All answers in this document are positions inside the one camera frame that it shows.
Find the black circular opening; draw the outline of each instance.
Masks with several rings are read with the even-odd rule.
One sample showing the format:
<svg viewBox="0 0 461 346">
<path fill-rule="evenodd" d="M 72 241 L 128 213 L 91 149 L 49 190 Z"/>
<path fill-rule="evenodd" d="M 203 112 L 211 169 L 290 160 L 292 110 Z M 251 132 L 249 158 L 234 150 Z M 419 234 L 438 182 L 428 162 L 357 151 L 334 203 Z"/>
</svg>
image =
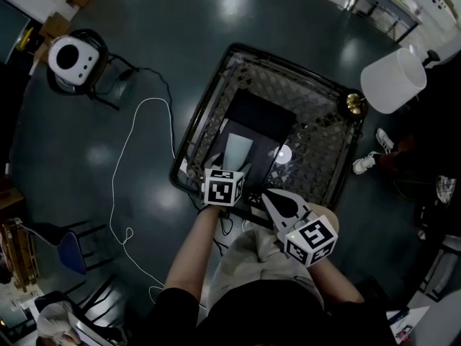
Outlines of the black circular opening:
<svg viewBox="0 0 461 346">
<path fill-rule="evenodd" d="M 62 69 L 72 68 L 79 59 L 79 49 L 74 45 L 66 45 L 59 50 L 56 56 L 56 63 Z"/>
</svg>

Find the white marker cube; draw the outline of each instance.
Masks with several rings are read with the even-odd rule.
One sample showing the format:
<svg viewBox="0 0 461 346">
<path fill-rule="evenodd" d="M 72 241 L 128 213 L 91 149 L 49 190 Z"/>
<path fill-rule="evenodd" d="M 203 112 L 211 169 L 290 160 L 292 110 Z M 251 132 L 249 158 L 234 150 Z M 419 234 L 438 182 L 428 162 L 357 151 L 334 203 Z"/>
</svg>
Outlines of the white marker cube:
<svg viewBox="0 0 461 346">
<path fill-rule="evenodd" d="M 234 206 L 242 196 L 244 173 L 205 169 L 205 204 Z"/>
<path fill-rule="evenodd" d="M 321 216 L 285 235 L 285 254 L 306 267 L 330 255 L 338 234 L 327 217 Z"/>
</svg>

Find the dark green floor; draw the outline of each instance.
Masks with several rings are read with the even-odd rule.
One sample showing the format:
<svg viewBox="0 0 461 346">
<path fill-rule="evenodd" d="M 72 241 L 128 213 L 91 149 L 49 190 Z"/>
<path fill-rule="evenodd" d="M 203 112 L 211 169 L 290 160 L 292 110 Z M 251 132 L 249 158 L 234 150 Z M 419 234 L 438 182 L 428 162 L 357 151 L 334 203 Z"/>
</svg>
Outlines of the dark green floor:
<svg viewBox="0 0 461 346">
<path fill-rule="evenodd" d="M 163 73 L 174 98 L 176 147 L 231 43 L 269 51 L 354 88 L 367 64 L 396 49 L 381 32 L 326 0 L 93 0 L 73 27 L 95 29 L 112 52 Z M 39 66 L 12 152 L 12 174 L 32 217 L 58 225 L 88 218 L 94 225 L 108 223 L 111 176 L 134 110 L 146 97 L 165 96 L 162 83 L 142 73 L 115 112 L 85 97 L 52 93 L 45 67 Z M 377 148 L 377 126 L 394 123 L 393 116 L 370 111 L 358 154 Z M 122 239 L 125 228 L 133 228 L 127 250 L 160 280 L 195 217 L 188 197 L 169 183 L 168 127 L 162 104 L 143 106 L 115 183 L 115 232 Z M 353 281 L 372 276 L 391 298 L 399 297 L 402 275 L 419 247 L 412 208 L 378 172 L 351 175 L 337 210 L 341 232 L 334 262 Z M 150 307 L 147 288 L 155 283 L 134 267 L 109 232 L 100 239 L 99 248 L 118 258 L 104 270 L 145 289 L 138 291 L 139 307 Z M 54 280 L 58 264 L 49 257 L 43 255 L 40 263 L 49 267 L 43 282 L 63 287 L 70 277 L 60 270 L 64 274 Z"/>
</svg>

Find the black sleeve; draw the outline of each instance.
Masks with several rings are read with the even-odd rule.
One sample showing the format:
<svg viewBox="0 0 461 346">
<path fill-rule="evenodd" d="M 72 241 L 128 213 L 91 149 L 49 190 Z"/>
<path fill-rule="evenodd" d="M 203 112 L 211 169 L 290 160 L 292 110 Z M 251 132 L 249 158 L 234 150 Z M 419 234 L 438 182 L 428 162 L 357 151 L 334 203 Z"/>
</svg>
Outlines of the black sleeve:
<svg viewBox="0 0 461 346">
<path fill-rule="evenodd" d="M 343 303 L 332 311 L 334 329 L 341 343 L 350 345 L 396 345 L 379 301 Z"/>
<path fill-rule="evenodd" d="M 147 340 L 152 340 L 153 335 L 166 340 L 168 345 L 187 345 L 194 338 L 198 312 L 197 299 L 187 291 L 179 288 L 162 291 L 140 329 L 142 334 L 135 336 L 139 342 L 133 345 L 148 345 Z"/>
</svg>

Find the white cup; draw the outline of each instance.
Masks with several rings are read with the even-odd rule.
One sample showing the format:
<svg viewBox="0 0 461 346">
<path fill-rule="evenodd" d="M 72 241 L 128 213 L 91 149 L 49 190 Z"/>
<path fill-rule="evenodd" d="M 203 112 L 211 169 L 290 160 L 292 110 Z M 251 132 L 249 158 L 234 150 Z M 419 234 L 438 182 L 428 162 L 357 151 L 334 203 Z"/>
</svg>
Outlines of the white cup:
<svg viewBox="0 0 461 346">
<path fill-rule="evenodd" d="M 362 91 L 378 112 L 390 114 L 426 87 L 426 72 L 418 57 L 401 48 L 365 67 Z"/>
<path fill-rule="evenodd" d="M 250 152 L 253 140 L 233 133 L 229 133 L 228 142 L 225 145 L 223 169 L 238 172 Z"/>
</svg>

